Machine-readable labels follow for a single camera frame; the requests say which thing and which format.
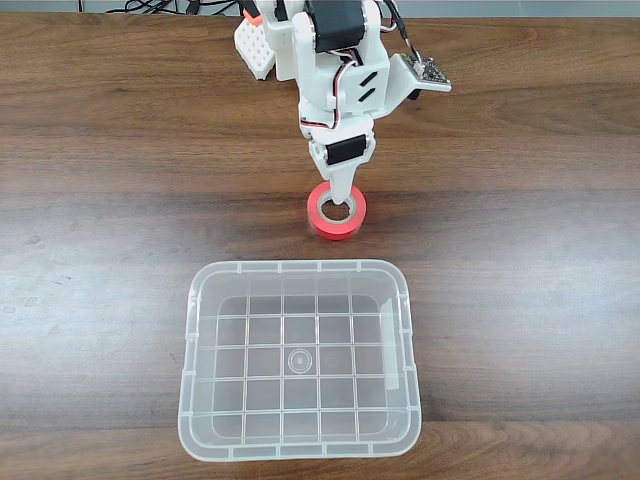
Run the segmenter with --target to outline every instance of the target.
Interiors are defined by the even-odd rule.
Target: red component
[[[253,18],[251,16],[251,14],[249,12],[247,12],[246,8],[242,11],[242,14],[244,15],[244,18],[246,18],[249,21],[249,23],[251,25],[253,25],[254,27],[258,27],[258,26],[262,25],[262,15],[260,15],[260,16],[258,16],[256,18]]]
[[[322,213],[322,205],[325,199],[331,199],[329,195],[330,191],[331,185],[329,182],[324,182],[314,188],[311,195],[309,195],[309,199],[307,200],[309,223],[321,237],[329,240],[344,240],[345,238],[351,237],[362,226],[364,216],[367,213],[367,202],[364,200],[364,195],[362,195],[358,187],[353,185],[350,196],[350,202],[353,205],[349,205],[351,213],[345,221],[333,222]]]

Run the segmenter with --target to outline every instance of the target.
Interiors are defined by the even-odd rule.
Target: black cable
[[[136,5],[135,7],[130,7],[129,5],[133,3],[138,3],[138,5]],[[163,12],[163,13],[171,13],[174,15],[184,15],[183,13],[180,13],[177,10],[174,11],[174,10],[167,10],[165,8],[159,8],[159,5],[162,3],[164,3],[164,1],[158,2],[156,4],[152,4],[145,0],[128,0],[127,3],[125,3],[124,8],[114,8],[113,10],[107,10],[105,13],[131,13],[146,7],[147,9],[150,9],[149,11],[152,13]]]
[[[231,2],[229,5],[227,5],[226,7],[222,7],[220,10],[212,13],[211,15],[220,15],[221,13],[225,12],[226,10],[229,10],[231,7],[233,7],[236,4],[236,0],[229,0],[229,1]]]
[[[420,55],[418,50],[416,50],[416,48],[413,46],[413,43],[411,43],[411,39],[409,38],[409,34],[407,33],[407,27],[404,24],[404,20],[400,16],[400,12],[398,12],[398,9],[396,8],[395,2],[393,0],[384,0],[384,3],[387,8],[389,8],[389,11],[391,12],[391,18],[393,18],[393,20],[396,22],[398,31],[400,32],[400,36],[404,40],[404,43],[407,44],[407,47],[409,47],[409,49],[415,56],[416,61],[422,63],[422,55]]]
[[[229,3],[232,0],[216,0],[215,2],[200,2],[201,7],[210,7],[212,5],[222,5],[223,3]]]
[[[169,4],[172,2],[172,0],[160,0],[158,3],[156,3],[153,7],[147,8],[144,12],[142,13],[150,13],[150,14],[155,14],[155,13],[160,13],[161,11],[167,9],[167,7],[169,6]]]

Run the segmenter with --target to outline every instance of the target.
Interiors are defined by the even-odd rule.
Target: transparent box
[[[199,460],[393,456],[420,434],[409,294],[388,262],[208,265],[186,344],[178,431]]]

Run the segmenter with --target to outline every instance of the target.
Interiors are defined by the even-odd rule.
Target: table surface
[[[377,122],[342,243],[306,223],[296,86],[253,80],[237,23],[0,15],[0,478],[640,478],[640,21],[409,22],[454,90]],[[418,443],[193,460],[191,279],[299,258],[405,273]]]

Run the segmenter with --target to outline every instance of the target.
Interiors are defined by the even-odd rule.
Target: plastic container
[[[384,457],[420,434],[409,295],[390,263],[211,264],[186,340],[178,430],[199,460]]]

